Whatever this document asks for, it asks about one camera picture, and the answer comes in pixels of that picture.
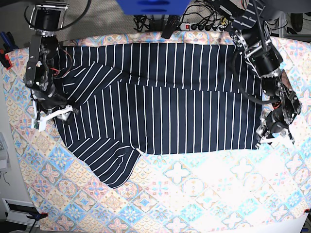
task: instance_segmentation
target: tiled pattern fabric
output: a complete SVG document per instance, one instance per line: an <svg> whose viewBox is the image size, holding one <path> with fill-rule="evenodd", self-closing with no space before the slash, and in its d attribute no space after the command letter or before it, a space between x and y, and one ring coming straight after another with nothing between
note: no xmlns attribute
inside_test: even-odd
<svg viewBox="0 0 311 233"><path fill-rule="evenodd" d="M106 35L67 45L155 42L232 44L224 33L178 32ZM246 228L302 217L311 206L311 46L273 38L282 67L303 104L291 125L294 149L144 155L128 182L116 190L101 183L64 146L52 122L30 128L34 110L22 78L28 49L11 52L2 78L20 169L30 198L49 217L45 231L178 233Z"/></svg>

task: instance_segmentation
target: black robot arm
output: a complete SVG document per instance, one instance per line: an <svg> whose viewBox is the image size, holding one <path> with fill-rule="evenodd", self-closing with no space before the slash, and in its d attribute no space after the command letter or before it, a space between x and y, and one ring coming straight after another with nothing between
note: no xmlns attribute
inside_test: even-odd
<svg viewBox="0 0 311 233"><path fill-rule="evenodd" d="M270 39L270 29L266 20L273 14L268 13L266 3L261 0L251 0L245 13L232 22L228 31L233 38L237 50L232 60L232 70L235 81L241 93L257 104L272 104L273 111L261 116L261 125L256 130L258 146L265 139L273 138L273 133L283 132L294 143L289 130L295 117L301 112L301 102L293 91L287 75L280 69L283 59ZM245 62L257 78L261 79L262 91L269 100L262 101L245 92L239 82L235 70L235 60L242 55Z"/></svg>

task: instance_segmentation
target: power strip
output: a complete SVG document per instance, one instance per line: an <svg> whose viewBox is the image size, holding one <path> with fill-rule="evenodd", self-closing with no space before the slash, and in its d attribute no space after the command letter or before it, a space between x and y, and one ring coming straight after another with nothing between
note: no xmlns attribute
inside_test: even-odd
<svg viewBox="0 0 311 233"><path fill-rule="evenodd" d="M197 23L182 23L180 25L180 30L181 31L192 31L192 32L222 32L225 27L223 25L220 25L217 27L216 30L214 30L214 28L211 28L209 31L205 30L205 28L203 28L202 30L198 29L199 25L197 25Z"/></svg>

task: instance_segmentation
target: blue object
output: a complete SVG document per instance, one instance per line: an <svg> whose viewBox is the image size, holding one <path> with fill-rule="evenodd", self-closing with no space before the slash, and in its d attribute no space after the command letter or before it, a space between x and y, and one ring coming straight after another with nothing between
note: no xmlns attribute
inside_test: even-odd
<svg viewBox="0 0 311 233"><path fill-rule="evenodd" d="M11 39L5 32L1 32L0 35L9 51L18 49L18 47L14 44L14 41L11 41Z"/></svg>
<svg viewBox="0 0 311 233"><path fill-rule="evenodd" d="M117 0L126 15L177 15L184 13L190 0Z"/></svg>

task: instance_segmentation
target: red clamp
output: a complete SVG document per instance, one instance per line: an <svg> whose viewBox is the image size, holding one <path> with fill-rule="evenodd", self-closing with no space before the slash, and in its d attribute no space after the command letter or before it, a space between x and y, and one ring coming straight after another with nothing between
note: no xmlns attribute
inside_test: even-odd
<svg viewBox="0 0 311 233"><path fill-rule="evenodd" d="M2 65L9 70L10 68L12 68L12 63L10 61L10 58L7 54L4 54L4 50L0 49L0 62L2 63Z"/></svg>

